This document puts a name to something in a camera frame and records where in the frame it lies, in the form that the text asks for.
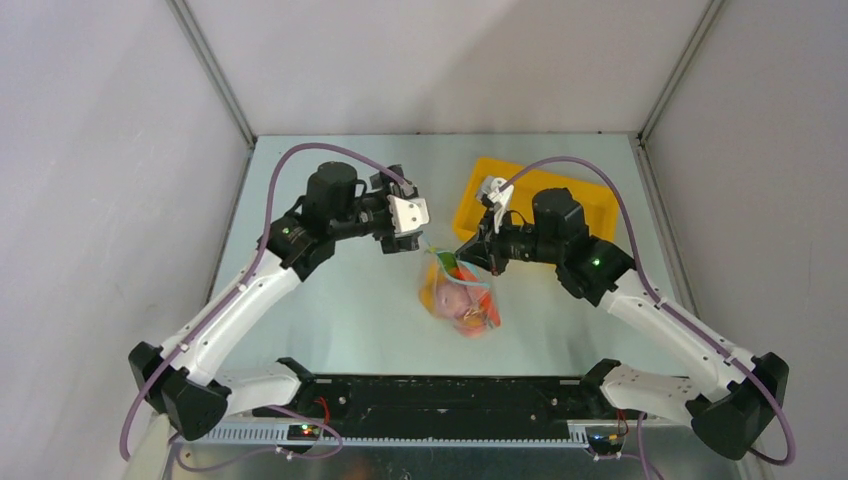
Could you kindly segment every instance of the work surface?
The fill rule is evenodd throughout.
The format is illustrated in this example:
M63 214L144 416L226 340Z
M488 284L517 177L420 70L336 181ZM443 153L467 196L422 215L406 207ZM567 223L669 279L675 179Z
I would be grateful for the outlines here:
M436 245L460 245L451 230L471 170L482 156L529 164L573 155L600 166L617 184L631 212L640 253L657 286L671 281L657 239L629 139L623 134L375 135L260 137L227 240L215 291L248 262L262 232L270 174L288 148L303 142L350 148L384 165L400 163L427 198ZM347 161L332 152L296 154L282 171L274 203L281 216L306 189L319 164ZM374 172L359 165L360 178ZM600 183L576 165L547 170ZM626 251L618 221L616 243ZM371 237L340 242L292 294L273 306L227 358L225 368L271 363L290 356L314 372L423 375L582 375L602 358L665 374L682 374L664 350L628 325L573 299L553 269L513 261L494 281L503 325L480 338L459 335L418 301L423 254L382 255Z

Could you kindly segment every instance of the yellow object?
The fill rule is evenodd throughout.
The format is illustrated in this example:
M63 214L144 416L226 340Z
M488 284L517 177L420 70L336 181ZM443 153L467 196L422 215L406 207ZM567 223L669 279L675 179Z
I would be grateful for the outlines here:
M503 177L509 180L518 173L522 165L481 157L477 160L471 178L465 186L465 193L459 202L459 208L453 217L453 231L462 242L467 242L477 231L477 223L483 217L485 208L477 201L477 190L483 180L489 176ZM524 215L533 222L533 195L546 188L567 188L575 200L583 205L586 224L592 235L607 241L615 240L615 222L618 220L618 203L608 187L595 185L573 178L563 177L542 170L533 170L515 182L515 190L509 208ZM515 216L513 221L521 220Z

